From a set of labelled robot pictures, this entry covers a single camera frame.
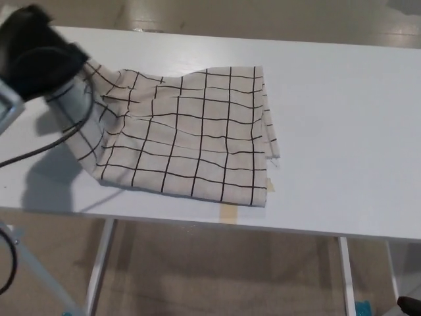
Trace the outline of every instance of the table top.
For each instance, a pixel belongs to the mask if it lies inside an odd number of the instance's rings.
[[[113,70],[179,76],[262,65],[282,158],[266,208],[237,225],[421,239],[421,52],[356,45],[58,28]],[[40,100],[0,137],[0,160],[59,137]],[[0,169],[0,205],[131,220],[220,222],[218,203],[103,187],[65,146]]]

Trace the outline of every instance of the floor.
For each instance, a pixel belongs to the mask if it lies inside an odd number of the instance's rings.
[[[421,48],[418,0],[38,2],[64,26]],[[26,245],[83,304],[103,222],[7,210],[0,217],[26,228]],[[394,304],[384,243],[351,240],[350,247],[357,299],[381,315]],[[9,268],[3,262],[0,283]],[[60,315],[64,307],[22,267],[0,311]],[[335,238],[125,221],[97,306],[100,316],[344,314]]]

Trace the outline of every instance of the metal stand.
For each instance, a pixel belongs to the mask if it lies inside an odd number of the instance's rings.
[[[67,311],[63,313],[66,316],[91,316],[93,307],[98,295],[98,285],[103,275],[105,257],[110,246],[112,228],[114,219],[107,219],[103,228],[101,241],[99,243],[97,257],[92,269],[91,279],[87,288],[86,305],[82,309],[70,297],[67,291],[58,283],[53,276],[43,267],[37,258],[20,242],[22,234],[13,226],[5,225],[0,222],[2,228],[15,242],[20,262],[25,262],[38,279],[66,306]]]
[[[357,314],[355,311],[355,298],[351,262],[349,261],[348,241],[346,237],[339,237],[339,250],[341,252],[343,285],[345,287],[345,307],[348,316]]]

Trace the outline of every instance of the cloth fold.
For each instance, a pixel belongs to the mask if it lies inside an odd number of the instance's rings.
[[[266,159],[280,153],[261,67],[209,68],[178,78],[111,72],[95,61],[86,70],[96,88],[95,110],[68,144],[94,178],[265,205]]]

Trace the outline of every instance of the teal object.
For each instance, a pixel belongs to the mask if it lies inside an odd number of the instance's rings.
[[[373,316],[369,301],[355,302],[355,311],[357,316]]]

